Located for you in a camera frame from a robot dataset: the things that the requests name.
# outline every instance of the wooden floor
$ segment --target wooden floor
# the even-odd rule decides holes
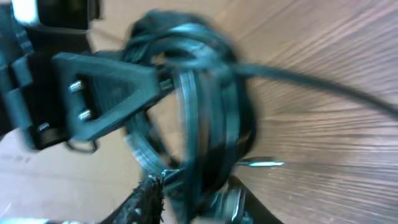
[[[112,0],[95,25],[123,39],[152,8],[212,18],[244,60],[307,72],[398,102],[395,0]],[[342,96],[250,80],[260,135],[252,156],[286,166],[239,168],[244,183],[285,223],[398,223],[398,123]],[[182,134],[170,98],[153,112],[175,149]]]

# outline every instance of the cable bundle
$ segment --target cable bundle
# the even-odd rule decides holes
[[[187,160],[172,158],[145,111],[127,124],[127,141],[148,172],[175,170],[166,192],[182,203],[177,218],[189,222],[198,207],[227,181],[252,148],[256,116],[244,80],[263,77],[329,90],[396,118],[398,110],[367,93],[276,68],[240,64],[231,44],[202,18],[150,11],[134,24],[123,60],[156,67],[164,95],[178,91],[184,110]]]

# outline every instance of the metal pin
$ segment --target metal pin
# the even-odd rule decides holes
[[[238,162],[238,166],[248,167],[278,167],[284,164],[284,162],[274,161],[271,157],[253,157]]]
[[[93,117],[91,110],[85,110],[79,114],[79,120],[87,121]]]
[[[83,83],[80,80],[75,81],[69,86],[69,91],[71,93],[76,93],[78,91],[81,91],[83,89]]]
[[[46,123],[43,123],[43,124],[39,125],[39,127],[37,127],[37,129],[38,129],[39,131],[44,131],[44,130],[46,130],[46,129],[49,128],[49,127],[50,127],[50,124],[48,124],[48,123],[46,122]]]
[[[134,211],[135,211],[138,215],[141,215],[141,208],[136,208]]]

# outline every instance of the black cable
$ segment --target black cable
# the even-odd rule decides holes
[[[350,87],[277,68],[239,64],[231,44],[191,14],[148,12],[134,24],[122,56],[125,62],[159,69],[159,83],[172,83],[162,97],[171,88],[179,90],[186,112],[187,161],[178,163],[169,155],[174,162],[171,167],[160,159],[168,152],[160,134],[151,131],[155,126],[146,111],[134,115],[126,129],[127,141],[137,159],[145,160],[141,164],[148,172],[176,170],[167,179],[165,191],[172,201],[184,205],[176,210],[176,217],[185,223],[194,218],[199,202],[224,185],[256,140],[256,114],[245,79],[262,77],[311,86],[367,103],[395,119],[398,115],[393,105]]]
[[[388,103],[376,96],[372,96],[369,93],[365,93],[339,83],[261,65],[236,64],[233,65],[232,68],[236,74],[243,78],[261,77],[272,80],[283,80],[298,85],[305,85],[320,90],[330,91],[332,93],[358,101],[359,103],[367,104],[373,107],[375,110],[390,116],[391,118],[398,119],[398,108],[396,108],[393,104]]]

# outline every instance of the cable coil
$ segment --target cable coil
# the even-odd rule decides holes
[[[126,130],[127,141],[145,170],[158,174],[176,170],[166,192],[183,201],[186,211],[180,215],[186,213],[187,222],[195,217],[203,197],[223,186],[234,165],[254,144],[256,115],[245,79],[270,78],[329,90],[367,103],[395,119],[398,115],[389,103],[337,83],[240,64],[231,44],[192,14],[149,11],[134,24],[123,60],[158,68],[160,81],[172,83],[164,95],[173,89],[179,95],[185,112],[186,161],[179,162],[167,152],[145,111],[134,115]]]

